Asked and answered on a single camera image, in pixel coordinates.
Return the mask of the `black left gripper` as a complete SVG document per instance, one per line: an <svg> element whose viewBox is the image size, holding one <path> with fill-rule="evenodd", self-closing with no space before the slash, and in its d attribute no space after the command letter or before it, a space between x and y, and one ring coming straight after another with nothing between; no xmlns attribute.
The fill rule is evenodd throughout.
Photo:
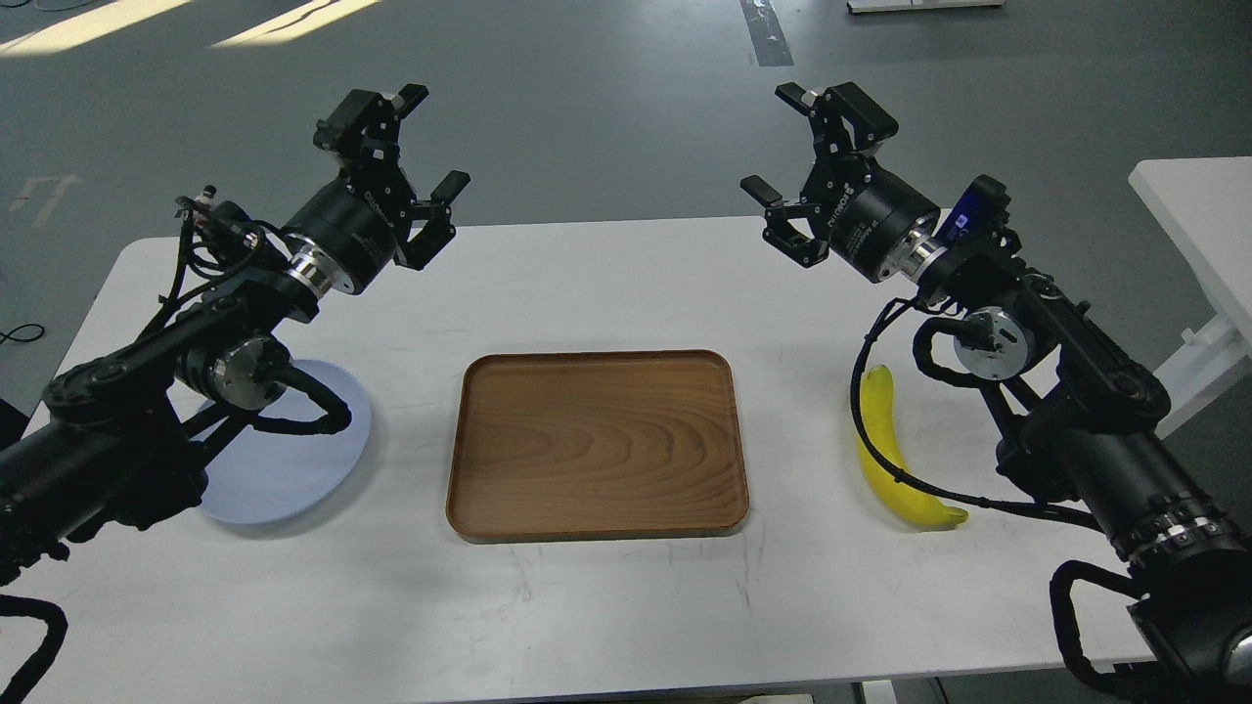
<svg viewBox="0 0 1252 704"><path fill-rule="evenodd" d="M336 157L338 173L295 210L279 230L290 252L314 246L338 272L332 286L361 294L388 262L422 271L454 241L452 204L470 185L452 170L417 200L401 165L401 125L429 96L422 84L393 96L354 89L331 116L316 123L314 147ZM414 219L419 230L412 236Z"/></svg>

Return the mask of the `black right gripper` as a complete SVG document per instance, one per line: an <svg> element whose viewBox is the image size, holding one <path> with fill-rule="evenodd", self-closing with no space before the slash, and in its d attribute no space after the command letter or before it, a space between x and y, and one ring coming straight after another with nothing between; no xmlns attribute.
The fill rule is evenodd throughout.
<svg viewBox="0 0 1252 704"><path fill-rule="evenodd" d="M786 200L760 175L739 187L764 208L762 241L803 268L830 251L871 282L893 276L898 246L914 229L931 230L939 205L876 163L881 143L900 129L858 83L823 91L796 83L777 85L777 98L806 116L814 163L800 195ZM808 222L805 236L794 222Z"/></svg>

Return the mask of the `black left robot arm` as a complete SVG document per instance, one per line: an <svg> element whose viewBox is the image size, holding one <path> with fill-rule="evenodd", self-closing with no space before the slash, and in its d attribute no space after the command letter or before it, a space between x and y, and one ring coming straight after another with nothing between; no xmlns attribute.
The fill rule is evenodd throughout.
<svg viewBox="0 0 1252 704"><path fill-rule="evenodd" d="M275 338L333 289L361 294L388 262L421 271L456 236L453 200L470 175L452 170L419 198L401 165L402 123L428 98L356 89L316 124L336 157L331 183L285 225L232 200L179 197L169 293L129 344L58 375L43 393L50 418L3 450L1 572L13 584L40 557L108 522L146 530L202 504L207 465L245 428L336 435L349 406L297 370Z"/></svg>

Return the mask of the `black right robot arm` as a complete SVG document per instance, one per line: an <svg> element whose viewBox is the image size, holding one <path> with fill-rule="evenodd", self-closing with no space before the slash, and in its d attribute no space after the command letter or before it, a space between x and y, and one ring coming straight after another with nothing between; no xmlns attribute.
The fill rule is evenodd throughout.
<svg viewBox="0 0 1252 704"><path fill-rule="evenodd" d="M855 83L775 94L811 129L796 200L757 175L762 237L803 267L836 254L874 284L904 276L851 371L850 412L871 462L914 490L1103 534L1126 570L1079 560L1050 576L1052 629L1085 686L1132 703L1249 700L1249 536L1186 474L1156 433L1171 396L1050 276L1020 259L1010 197L980 175L942 213L876 162L898 122ZM998 474L1027 495L1002 501L926 484L886 458L865 423L871 347L909 309L916 370L975 390L1002 440Z"/></svg>

